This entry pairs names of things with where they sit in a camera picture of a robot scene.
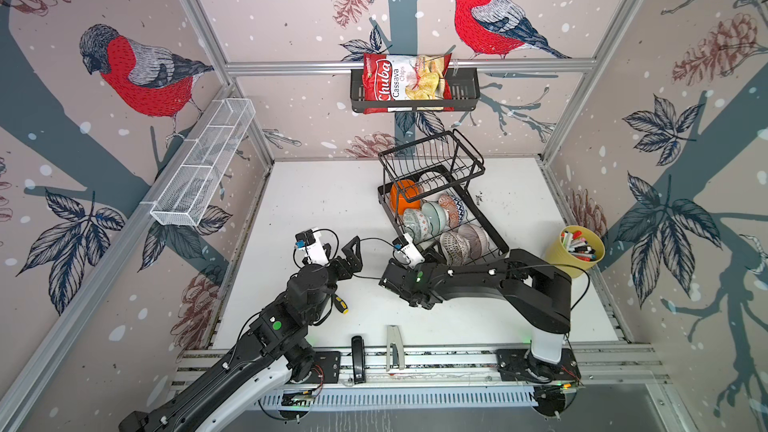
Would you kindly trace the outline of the maroon triangle patterned bowl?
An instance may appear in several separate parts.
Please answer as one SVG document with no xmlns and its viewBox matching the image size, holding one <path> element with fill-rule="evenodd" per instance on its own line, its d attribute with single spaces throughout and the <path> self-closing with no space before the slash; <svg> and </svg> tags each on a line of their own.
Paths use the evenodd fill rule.
<svg viewBox="0 0 768 432">
<path fill-rule="evenodd" d="M 449 266 L 461 266 L 470 259 L 469 241 L 456 232 L 444 232 L 439 239 L 440 250 Z"/>
</svg>

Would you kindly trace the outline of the green patterned ceramic bowl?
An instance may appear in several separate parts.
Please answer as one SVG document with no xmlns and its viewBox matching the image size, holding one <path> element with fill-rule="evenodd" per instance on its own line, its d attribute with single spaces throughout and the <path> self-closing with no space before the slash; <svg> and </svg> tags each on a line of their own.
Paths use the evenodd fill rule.
<svg viewBox="0 0 768 432">
<path fill-rule="evenodd" d="M 419 243 L 430 237 L 430 224 L 420 209 L 406 209 L 402 215 L 403 224 L 413 232 L 414 242 Z"/>
</svg>

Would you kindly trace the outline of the orange plastic bowl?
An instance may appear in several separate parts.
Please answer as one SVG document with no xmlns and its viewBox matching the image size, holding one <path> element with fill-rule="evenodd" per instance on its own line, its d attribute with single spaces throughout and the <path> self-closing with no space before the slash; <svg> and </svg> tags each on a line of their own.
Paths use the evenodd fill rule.
<svg viewBox="0 0 768 432">
<path fill-rule="evenodd" d="M 402 179 L 390 186 L 389 201 L 393 212 L 402 216 L 406 210 L 420 209 L 421 186 L 410 179 Z"/>
</svg>

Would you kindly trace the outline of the red patterned ceramic bowl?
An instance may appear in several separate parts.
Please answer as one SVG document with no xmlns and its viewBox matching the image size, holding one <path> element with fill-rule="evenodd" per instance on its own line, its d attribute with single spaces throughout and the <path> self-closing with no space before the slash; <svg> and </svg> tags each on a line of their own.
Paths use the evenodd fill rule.
<svg viewBox="0 0 768 432">
<path fill-rule="evenodd" d="M 447 214 L 448 228 L 459 227 L 466 217 L 462 200 L 453 193 L 443 193 L 438 197 L 438 203 Z"/>
</svg>

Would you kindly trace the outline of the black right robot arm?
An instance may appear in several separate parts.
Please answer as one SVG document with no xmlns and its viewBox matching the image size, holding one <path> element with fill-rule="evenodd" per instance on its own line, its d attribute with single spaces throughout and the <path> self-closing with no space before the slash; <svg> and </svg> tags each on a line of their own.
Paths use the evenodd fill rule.
<svg viewBox="0 0 768 432">
<path fill-rule="evenodd" d="M 571 331 L 572 278 L 523 249 L 473 265 L 423 262 L 410 267 L 392 259 L 379 285 L 411 307 L 430 310 L 453 299 L 491 298 L 508 302 L 533 327 L 530 354 L 540 363 L 558 365 Z"/>
</svg>

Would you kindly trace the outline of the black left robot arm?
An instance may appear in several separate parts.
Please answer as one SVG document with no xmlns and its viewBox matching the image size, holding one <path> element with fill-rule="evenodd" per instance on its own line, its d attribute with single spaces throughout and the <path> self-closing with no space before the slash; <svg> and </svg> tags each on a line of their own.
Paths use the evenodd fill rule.
<svg viewBox="0 0 768 432">
<path fill-rule="evenodd" d="M 360 242 L 354 237 L 333 257 L 318 233 L 299 234 L 298 245 L 317 255 L 289 278 L 285 291 L 249 318 L 235 345 L 191 385 L 151 412 L 130 413 L 119 430 L 221 431 L 274 390 L 296 382 L 300 389 L 290 400 L 313 400 L 337 382 L 339 353 L 317 353 L 306 336 L 333 309 L 344 309 L 338 283 L 361 272 Z"/>
</svg>

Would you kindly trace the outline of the yellow black screwdriver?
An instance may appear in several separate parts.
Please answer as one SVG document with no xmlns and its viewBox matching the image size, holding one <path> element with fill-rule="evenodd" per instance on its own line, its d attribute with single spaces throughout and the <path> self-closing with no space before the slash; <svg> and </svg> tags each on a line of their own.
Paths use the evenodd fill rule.
<svg viewBox="0 0 768 432">
<path fill-rule="evenodd" d="M 333 295 L 332 303 L 341 314 L 346 314 L 349 310 L 346 302 L 336 294 Z"/>
</svg>

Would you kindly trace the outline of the yellow marker cup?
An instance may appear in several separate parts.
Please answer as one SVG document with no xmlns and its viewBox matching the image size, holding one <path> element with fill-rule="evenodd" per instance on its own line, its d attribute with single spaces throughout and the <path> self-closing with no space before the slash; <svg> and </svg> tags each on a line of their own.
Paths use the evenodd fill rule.
<svg viewBox="0 0 768 432">
<path fill-rule="evenodd" d="M 600 262 L 605 251 L 603 241 L 595 232 L 570 225 L 551 242 L 543 260 L 575 279 Z"/>
</svg>

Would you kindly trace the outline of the red cassava chips bag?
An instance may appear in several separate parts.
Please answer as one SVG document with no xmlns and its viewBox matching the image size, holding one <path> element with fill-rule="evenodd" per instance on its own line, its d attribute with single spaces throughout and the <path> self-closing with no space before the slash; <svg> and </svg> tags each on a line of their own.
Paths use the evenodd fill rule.
<svg viewBox="0 0 768 432">
<path fill-rule="evenodd" d="M 363 90 L 366 102 L 451 99 L 446 55 L 363 55 Z"/>
</svg>

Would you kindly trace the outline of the grey metal bracket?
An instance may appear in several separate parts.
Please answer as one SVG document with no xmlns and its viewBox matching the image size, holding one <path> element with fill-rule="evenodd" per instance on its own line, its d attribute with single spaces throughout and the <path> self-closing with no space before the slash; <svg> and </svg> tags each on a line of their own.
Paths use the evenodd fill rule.
<svg viewBox="0 0 768 432">
<path fill-rule="evenodd" d="M 400 328 L 397 325 L 388 325 L 386 334 L 386 371 L 404 370 L 406 368 L 405 349 Z"/>
</svg>

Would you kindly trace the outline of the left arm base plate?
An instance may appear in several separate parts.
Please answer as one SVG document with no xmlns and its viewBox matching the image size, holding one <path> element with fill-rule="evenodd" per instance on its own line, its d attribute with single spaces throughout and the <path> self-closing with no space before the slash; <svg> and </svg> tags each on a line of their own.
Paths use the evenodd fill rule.
<svg viewBox="0 0 768 432">
<path fill-rule="evenodd" d="M 319 351 L 308 374 L 303 378 L 291 378 L 291 384 L 302 386 L 319 386 L 321 384 L 337 384 L 341 370 L 341 353 L 338 351 Z"/>
</svg>

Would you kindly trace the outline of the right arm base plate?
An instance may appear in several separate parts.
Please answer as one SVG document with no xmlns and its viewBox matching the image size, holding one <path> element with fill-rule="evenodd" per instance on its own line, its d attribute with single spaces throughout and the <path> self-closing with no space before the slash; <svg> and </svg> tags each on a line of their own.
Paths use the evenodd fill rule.
<svg viewBox="0 0 768 432">
<path fill-rule="evenodd" d="M 536 359 L 528 349 L 498 349 L 497 370 L 502 381 L 526 381 L 546 385 L 555 382 L 580 382 L 578 362 L 570 348 L 563 348 L 557 364 Z"/>
</svg>

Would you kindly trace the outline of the white mesh wall basket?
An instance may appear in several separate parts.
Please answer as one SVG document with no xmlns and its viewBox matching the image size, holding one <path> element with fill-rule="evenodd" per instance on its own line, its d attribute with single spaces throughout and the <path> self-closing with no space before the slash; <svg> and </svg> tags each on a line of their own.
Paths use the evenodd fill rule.
<svg viewBox="0 0 768 432">
<path fill-rule="evenodd" d="M 218 103 L 155 201 L 150 211 L 155 221 L 163 226 L 200 225 L 254 115 L 248 99 L 226 98 Z"/>
</svg>

